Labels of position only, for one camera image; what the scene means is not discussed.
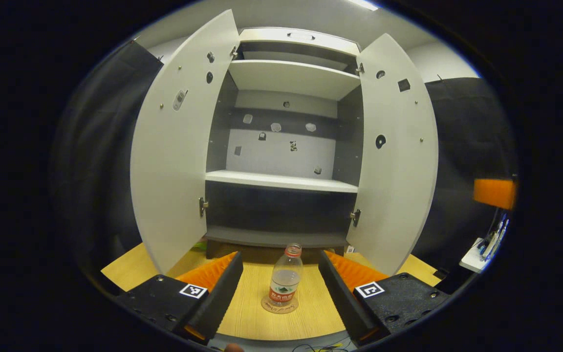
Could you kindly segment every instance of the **door hinge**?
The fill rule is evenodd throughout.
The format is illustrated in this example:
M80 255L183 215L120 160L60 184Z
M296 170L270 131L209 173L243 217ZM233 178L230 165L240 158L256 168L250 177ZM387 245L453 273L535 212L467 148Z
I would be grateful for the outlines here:
M360 221L360 214L362 213L362 210L358 209L355 210L354 213L351 213L351 220L353 220L353 227L357 227L358 226L358 221Z
M199 198L199 216L201 218L203 218L203 212L205 212L208 207L210 207L210 203L203 200L203 198Z

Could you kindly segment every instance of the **cabinet door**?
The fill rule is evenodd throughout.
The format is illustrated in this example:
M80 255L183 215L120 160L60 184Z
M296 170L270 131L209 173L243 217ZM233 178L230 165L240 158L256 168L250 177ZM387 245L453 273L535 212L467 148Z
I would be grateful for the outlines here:
M403 265L423 229L438 170L438 134L420 73L388 34L357 56L364 149L347 241L384 274Z
M232 10L194 32L143 101L131 147L131 193L143 243L165 274L206 233L208 136L221 83L238 46Z

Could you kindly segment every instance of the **orange object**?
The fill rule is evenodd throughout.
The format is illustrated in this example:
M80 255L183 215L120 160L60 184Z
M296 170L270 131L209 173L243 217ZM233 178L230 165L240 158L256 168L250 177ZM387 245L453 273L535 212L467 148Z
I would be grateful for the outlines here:
M346 259L338 254L325 251L325 254L329 257L329 260L336 268L336 271L345 282L346 287L353 292L353 289L373 281L379 281L387 279L388 276L378 272L377 270L371 269L366 265L361 265L349 259Z
M516 183L512 180L496 180L491 178L478 178L475 180L473 199L480 203L511 210L514 207L515 196Z
M223 275L223 272L227 269L227 266L230 265L237 253L238 252L232 252L212 262L205 263L196 269L179 275L175 279L183 283L205 287L212 292L219 278L221 278L221 275Z

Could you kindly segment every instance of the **white cabinet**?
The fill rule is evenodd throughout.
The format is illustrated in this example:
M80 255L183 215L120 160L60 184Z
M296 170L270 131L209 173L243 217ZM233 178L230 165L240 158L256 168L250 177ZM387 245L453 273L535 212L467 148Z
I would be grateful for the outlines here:
M348 241L393 274L424 225L437 162L429 95L388 34L362 51L302 29L239 35L228 10L150 87L132 143L132 200L163 273L206 234L268 246Z

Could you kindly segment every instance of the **water bottle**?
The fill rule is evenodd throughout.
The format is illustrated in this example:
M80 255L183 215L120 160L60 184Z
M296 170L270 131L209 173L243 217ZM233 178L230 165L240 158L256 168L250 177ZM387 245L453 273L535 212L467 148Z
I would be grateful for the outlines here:
M302 274L301 245L291 243L286 246L284 255L279 258L273 268L273 278L268 291L270 305L287 306L297 292Z

